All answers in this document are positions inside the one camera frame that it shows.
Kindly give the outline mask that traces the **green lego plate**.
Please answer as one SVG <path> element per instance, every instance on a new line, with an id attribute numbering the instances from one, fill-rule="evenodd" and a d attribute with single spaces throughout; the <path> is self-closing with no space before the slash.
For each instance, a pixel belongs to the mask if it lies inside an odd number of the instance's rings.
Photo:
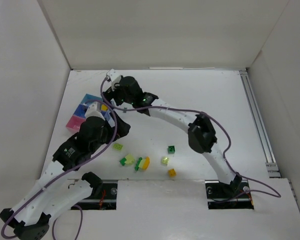
<path id="1" fill-rule="evenodd" d="M 143 163 L 143 158 L 142 157 L 139 157 L 137 162 L 136 162 L 136 165 L 134 167 L 134 170 L 137 172 L 139 170 L 139 168 L 142 166 L 142 163 Z"/>

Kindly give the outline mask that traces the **pale green curved lego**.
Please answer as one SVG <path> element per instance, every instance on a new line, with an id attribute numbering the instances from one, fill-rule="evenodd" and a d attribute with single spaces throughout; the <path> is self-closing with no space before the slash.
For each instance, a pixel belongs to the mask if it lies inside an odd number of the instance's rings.
<path id="1" fill-rule="evenodd" d="M 142 159 L 142 160 L 140 161 L 140 163 L 138 164 L 138 167 L 139 167 L 139 168 L 142 168 L 142 167 L 143 167 L 143 164 L 144 164 L 144 162 L 145 162 L 145 161 Z"/>

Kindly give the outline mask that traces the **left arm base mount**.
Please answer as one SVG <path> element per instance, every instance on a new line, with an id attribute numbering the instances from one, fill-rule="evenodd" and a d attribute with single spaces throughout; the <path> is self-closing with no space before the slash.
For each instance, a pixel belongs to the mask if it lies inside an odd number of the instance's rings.
<path id="1" fill-rule="evenodd" d="M 92 172 L 85 173 L 82 180 L 88 181 L 92 187 L 90 196 L 81 199 L 76 205 L 82 210 L 116 210 L 117 209 L 117 180 L 102 180 Z"/>

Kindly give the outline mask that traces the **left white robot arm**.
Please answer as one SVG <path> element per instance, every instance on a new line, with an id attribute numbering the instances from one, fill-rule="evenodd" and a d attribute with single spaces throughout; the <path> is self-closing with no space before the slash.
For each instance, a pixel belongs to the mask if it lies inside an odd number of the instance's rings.
<path id="1" fill-rule="evenodd" d="M 97 150 L 126 136 L 131 126 L 114 114 L 114 125 L 95 114 L 86 118 L 77 133 L 68 138 L 53 154 L 52 161 L 28 194 L 14 207 L 0 213 L 4 226 L 11 227 L 20 240 L 40 240 L 50 224 L 79 201 L 98 195 L 103 181 L 93 172 L 81 179 L 64 195 L 56 196 L 69 175 L 88 163 Z"/>

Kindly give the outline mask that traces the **yellow curved lego brick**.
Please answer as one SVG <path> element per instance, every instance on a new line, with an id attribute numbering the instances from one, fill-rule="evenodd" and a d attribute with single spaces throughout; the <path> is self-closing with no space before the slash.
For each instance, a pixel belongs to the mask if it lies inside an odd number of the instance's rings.
<path id="1" fill-rule="evenodd" d="M 144 164 L 141 169 L 146 170 L 150 164 L 150 158 L 147 156 L 146 158 L 143 158 L 143 160 L 144 160 Z"/>

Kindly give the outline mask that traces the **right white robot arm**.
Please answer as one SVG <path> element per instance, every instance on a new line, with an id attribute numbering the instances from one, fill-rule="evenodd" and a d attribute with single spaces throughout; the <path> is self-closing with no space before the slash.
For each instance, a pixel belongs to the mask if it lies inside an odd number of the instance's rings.
<path id="1" fill-rule="evenodd" d="M 111 83 L 106 91 L 100 92 L 108 105 L 114 100 L 113 108 L 120 110 L 120 105 L 127 103 L 132 106 L 132 112 L 164 120 L 183 130 L 187 134 L 189 147 L 203 155 L 215 171 L 218 186 L 224 194 L 222 201 L 228 202 L 240 196 L 242 177 L 231 167 L 225 152 L 218 146 L 214 118 L 204 112 L 169 105 L 157 95 L 144 92 L 132 76 L 124 77 L 110 71 L 104 80 Z"/>

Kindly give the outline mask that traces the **dark green square lego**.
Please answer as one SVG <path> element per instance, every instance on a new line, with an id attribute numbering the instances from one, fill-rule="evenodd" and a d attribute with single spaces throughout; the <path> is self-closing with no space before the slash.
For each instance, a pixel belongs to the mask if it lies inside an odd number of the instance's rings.
<path id="1" fill-rule="evenodd" d="M 169 145 L 167 147 L 167 152 L 168 152 L 168 154 L 174 154 L 176 152 L 175 146 L 174 145 Z"/>

